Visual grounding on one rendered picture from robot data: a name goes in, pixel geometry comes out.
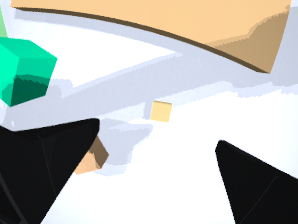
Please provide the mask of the pale yellow block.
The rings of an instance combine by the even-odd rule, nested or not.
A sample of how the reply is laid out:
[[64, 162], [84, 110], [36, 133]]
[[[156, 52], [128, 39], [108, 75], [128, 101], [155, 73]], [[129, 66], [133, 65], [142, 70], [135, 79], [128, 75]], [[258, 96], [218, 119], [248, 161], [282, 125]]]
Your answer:
[[150, 120], [169, 124], [170, 112], [172, 112], [172, 103], [153, 100], [152, 112], [150, 112]]

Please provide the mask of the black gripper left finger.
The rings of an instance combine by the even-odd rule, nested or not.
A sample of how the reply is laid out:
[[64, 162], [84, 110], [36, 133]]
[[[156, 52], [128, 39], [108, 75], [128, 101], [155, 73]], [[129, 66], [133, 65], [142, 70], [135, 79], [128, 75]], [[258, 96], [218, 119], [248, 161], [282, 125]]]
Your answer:
[[0, 184], [20, 224], [41, 224], [89, 152], [100, 119], [9, 131], [0, 125]]

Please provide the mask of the small tan cube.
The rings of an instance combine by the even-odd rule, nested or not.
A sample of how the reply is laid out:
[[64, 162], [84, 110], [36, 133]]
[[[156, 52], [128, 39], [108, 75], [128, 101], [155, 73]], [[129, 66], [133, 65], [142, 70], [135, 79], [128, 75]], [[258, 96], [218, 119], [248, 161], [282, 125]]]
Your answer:
[[81, 175], [81, 173], [98, 171], [104, 167], [106, 159], [108, 159], [109, 153], [102, 145], [98, 136], [94, 143], [90, 145], [89, 152], [85, 153], [84, 159], [81, 160], [80, 165], [77, 165], [77, 169], [74, 169], [76, 175]]

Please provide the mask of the teal green cube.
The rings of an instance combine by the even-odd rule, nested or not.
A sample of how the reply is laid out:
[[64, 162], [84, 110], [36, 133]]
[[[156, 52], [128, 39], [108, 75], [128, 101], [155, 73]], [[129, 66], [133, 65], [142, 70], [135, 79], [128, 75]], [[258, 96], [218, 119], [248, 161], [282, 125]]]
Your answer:
[[44, 97], [57, 56], [27, 39], [0, 37], [0, 99], [8, 105]]

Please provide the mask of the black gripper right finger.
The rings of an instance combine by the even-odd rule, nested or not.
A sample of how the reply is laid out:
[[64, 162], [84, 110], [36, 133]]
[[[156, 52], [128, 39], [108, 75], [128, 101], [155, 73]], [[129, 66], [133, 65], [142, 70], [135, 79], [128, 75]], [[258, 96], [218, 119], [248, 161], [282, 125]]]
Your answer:
[[298, 179], [225, 140], [214, 153], [234, 224], [298, 224]]

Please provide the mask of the tan puzzle board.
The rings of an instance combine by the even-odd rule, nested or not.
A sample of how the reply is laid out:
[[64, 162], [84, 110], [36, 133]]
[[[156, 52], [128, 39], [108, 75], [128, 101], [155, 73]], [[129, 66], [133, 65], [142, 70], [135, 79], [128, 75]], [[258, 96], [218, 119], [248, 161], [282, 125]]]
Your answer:
[[11, 0], [21, 11], [104, 20], [271, 73], [293, 0]]

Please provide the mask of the light green rectangular block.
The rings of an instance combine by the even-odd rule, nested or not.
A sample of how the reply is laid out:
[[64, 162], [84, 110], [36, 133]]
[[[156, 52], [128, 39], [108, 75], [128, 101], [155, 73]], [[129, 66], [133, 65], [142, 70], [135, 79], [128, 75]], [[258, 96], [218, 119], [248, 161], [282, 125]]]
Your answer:
[[7, 28], [5, 28], [4, 16], [3, 16], [3, 12], [1, 12], [1, 7], [0, 7], [0, 37], [1, 36], [8, 37], [8, 32], [5, 30], [7, 30]]

